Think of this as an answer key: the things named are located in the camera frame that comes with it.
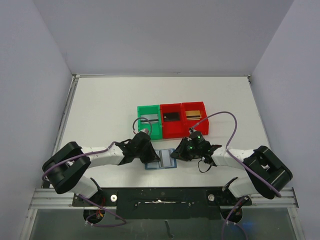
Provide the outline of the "white card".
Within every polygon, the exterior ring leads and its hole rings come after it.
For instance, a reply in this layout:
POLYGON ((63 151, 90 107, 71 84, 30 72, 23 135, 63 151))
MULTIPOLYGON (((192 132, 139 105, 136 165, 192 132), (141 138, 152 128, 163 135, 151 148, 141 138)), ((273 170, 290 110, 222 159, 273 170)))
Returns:
POLYGON ((163 168, 172 166, 172 160, 170 155, 171 155, 171 152, 169 149, 164 149, 161 151, 161 166, 163 168))

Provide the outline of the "blue leather card holder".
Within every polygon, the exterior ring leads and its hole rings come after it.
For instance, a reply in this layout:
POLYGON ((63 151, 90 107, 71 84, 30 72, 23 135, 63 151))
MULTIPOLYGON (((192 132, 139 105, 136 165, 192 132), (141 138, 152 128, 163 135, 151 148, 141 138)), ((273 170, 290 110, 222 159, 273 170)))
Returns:
POLYGON ((167 148, 167 149, 158 149, 156 150, 156 154, 159 156, 160 161, 159 162, 152 162, 144 165, 145 170, 162 170, 162 169, 175 169, 177 168, 177 160, 175 158, 171 158, 172 166, 170 167, 162 167, 162 150, 170 150, 170 154, 174 151, 173 148, 167 148))

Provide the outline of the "red plastic bin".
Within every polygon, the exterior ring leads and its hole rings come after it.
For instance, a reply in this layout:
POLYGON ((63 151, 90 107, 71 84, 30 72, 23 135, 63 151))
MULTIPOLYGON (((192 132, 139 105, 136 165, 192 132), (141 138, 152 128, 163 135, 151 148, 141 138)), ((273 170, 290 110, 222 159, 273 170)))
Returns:
POLYGON ((164 139, 182 138, 185 127, 182 117, 182 104, 161 104, 162 137, 164 139))
POLYGON ((194 127, 195 124, 207 117, 205 104, 203 101, 198 102, 183 102, 182 109, 184 110, 186 120, 185 126, 187 133, 190 128, 200 131, 203 135, 209 134, 209 120, 202 121, 199 125, 194 127))

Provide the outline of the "green plastic bin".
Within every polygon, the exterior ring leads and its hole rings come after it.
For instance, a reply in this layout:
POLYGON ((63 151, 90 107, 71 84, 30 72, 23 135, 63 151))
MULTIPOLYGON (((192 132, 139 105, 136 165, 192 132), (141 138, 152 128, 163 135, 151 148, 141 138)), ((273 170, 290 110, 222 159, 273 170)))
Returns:
POLYGON ((150 138, 151 140, 161 140, 163 138, 163 130, 162 130, 162 120, 161 120, 161 110, 159 105, 141 105, 137 107, 137 117, 139 118, 137 121, 138 130, 149 129, 151 130, 150 138), (143 124, 140 121, 142 115, 158 115, 157 123, 147 123, 143 124))

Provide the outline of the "silver VIP card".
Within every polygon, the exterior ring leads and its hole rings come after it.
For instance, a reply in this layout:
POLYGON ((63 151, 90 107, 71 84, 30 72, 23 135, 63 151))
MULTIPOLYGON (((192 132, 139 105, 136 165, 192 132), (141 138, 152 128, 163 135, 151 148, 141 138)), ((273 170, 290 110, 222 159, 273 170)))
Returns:
POLYGON ((148 124, 150 123, 158 123, 159 122, 159 117, 157 114, 144 114, 140 117, 140 122, 142 124, 148 124))

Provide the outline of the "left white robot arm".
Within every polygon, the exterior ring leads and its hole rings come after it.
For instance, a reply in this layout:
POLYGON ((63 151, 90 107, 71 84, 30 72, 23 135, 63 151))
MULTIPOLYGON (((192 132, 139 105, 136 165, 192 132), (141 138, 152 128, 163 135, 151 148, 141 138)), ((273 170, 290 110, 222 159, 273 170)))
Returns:
POLYGON ((151 138, 144 131, 132 139, 113 141, 108 147, 81 147, 67 143, 42 166, 42 180, 49 182, 57 194, 73 192, 90 199, 100 187, 93 178, 85 177, 87 169, 105 165, 121 166, 139 159, 143 164, 159 162, 151 138))

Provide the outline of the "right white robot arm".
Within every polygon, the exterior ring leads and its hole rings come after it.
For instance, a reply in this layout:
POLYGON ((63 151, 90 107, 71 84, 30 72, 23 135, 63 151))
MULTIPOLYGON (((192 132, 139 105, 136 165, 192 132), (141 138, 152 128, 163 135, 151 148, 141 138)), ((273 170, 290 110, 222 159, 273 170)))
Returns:
POLYGON ((224 185, 224 189, 235 198, 260 194, 272 200, 280 197, 280 191, 293 179, 289 168, 267 146, 249 150, 230 149, 211 144, 199 131, 184 137, 170 156, 186 162, 199 159, 210 167, 245 170, 247 177, 233 177, 224 185))

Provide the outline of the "gold card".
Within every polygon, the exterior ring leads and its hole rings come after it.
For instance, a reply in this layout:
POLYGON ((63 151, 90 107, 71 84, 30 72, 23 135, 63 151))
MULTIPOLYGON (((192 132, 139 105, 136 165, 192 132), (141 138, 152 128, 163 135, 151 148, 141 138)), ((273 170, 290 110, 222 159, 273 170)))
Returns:
POLYGON ((188 121, 200 120, 202 118, 200 110, 187 110, 185 115, 188 121))

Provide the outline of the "black card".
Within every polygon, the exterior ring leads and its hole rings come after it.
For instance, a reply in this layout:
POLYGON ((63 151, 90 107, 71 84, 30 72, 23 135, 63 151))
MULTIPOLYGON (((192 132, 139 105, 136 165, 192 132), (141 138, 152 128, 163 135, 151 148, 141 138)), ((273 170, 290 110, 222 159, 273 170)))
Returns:
POLYGON ((165 112, 163 120, 164 122, 178 122, 180 121, 180 114, 178 112, 165 112))

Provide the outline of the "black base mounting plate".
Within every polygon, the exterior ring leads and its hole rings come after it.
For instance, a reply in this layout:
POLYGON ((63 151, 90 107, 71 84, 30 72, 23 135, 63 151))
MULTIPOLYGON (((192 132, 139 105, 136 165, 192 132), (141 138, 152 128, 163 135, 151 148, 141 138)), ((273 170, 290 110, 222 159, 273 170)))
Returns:
POLYGON ((72 206, 83 207, 83 217, 93 215, 98 223, 105 211, 97 209, 101 205, 110 210, 116 220, 185 220, 206 218, 225 219, 229 208, 235 208, 232 218, 242 218, 242 206, 252 205, 249 197, 240 199, 222 187, 118 187, 102 188, 86 202, 74 195, 72 206))

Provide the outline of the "aluminium frame rail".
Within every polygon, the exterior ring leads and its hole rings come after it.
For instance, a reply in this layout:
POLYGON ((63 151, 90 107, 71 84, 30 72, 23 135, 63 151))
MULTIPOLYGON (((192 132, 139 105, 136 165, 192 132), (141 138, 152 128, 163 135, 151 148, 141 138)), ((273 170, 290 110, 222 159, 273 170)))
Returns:
MULTIPOLYGON (((221 207, 230 209, 239 201, 232 194, 226 194, 220 187, 138 187, 103 189, 104 208, 108 210, 142 210, 148 207, 221 207)), ((252 194, 244 202, 244 208, 297 208, 298 202, 293 188, 285 187, 281 197, 267 199, 252 194)), ((69 191, 56 193, 54 188, 39 188, 33 193, 30 209, 83 209, 94 210, 101 203, 100 196, 90 202, 69 191)))

